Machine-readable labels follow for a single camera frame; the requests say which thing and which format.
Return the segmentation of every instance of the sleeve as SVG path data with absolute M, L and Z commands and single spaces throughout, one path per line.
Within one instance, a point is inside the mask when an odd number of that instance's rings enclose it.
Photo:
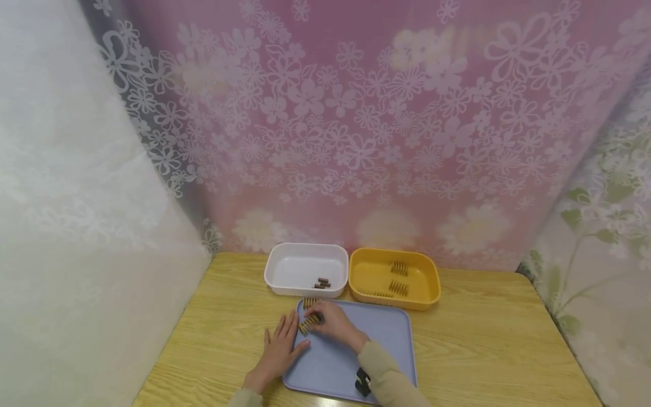
M 370 378 L 370 388 L 383 407 L 431 407 L 421 391 L 400 372 L 396 361 L 379 343 L 367 342 L 358 357 Z
M 261 407 L 262 396 L 249 389 L 241 389 L 233 395 L 228 407 Z

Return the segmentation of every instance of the black object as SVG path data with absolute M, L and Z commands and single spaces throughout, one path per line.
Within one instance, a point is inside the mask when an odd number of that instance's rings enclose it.
M 357 370 L 357 381 L 355 381 L 355 388 L 359 394 L 364 397 L 370 394 L 370 377 L 368 377 L 368 374 L 362 368 L 359 368 Z

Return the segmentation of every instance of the purple tray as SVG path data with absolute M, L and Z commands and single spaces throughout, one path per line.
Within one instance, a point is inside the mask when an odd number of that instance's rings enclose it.
M 371 340 L 379 342 L 398 362 L 400 370 L 418 386 L 416 363 L 411 341 L 409 315 L 399 308 L 359 302 L 336 301 L 348 318 Z M 296 311 L 303 322 L 303 300 Z M 371 393 L 363 397 L 355 388 L 359 362 L 348 347 L 336 341 L 310 333 L 307 338 L 299 331 L 294 346 L 309 339 L 310 348 L 283 375 L 283 383 L 292 390 L 305 391 L 328 397 L 379 404 Z

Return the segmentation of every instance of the white plastic bin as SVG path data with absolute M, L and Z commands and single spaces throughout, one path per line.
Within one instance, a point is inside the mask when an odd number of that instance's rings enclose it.
M 315 288 L 319 277 L 330 287 Z M 269 254 L 264 281 L 283 296 L 339 297 L 348 282 L 348 252 L 334 244 L 281 243 Z

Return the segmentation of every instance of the light wood tabletop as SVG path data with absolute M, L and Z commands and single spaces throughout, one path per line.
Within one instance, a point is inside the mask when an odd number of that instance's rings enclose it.
M 264 328 L 296 307 L 263 279 L 267 256 L 220 253 L 170 336 L 134 406 L 225 406 L 262 354 Z M 432 406 L 601 406 L 522 275 L 439 270 L 442 295 L 408 311 L 420 390 Z M 352 301 L 348 289 L 340 300 Z M 265 406 L 362 404 L 291 391 Z

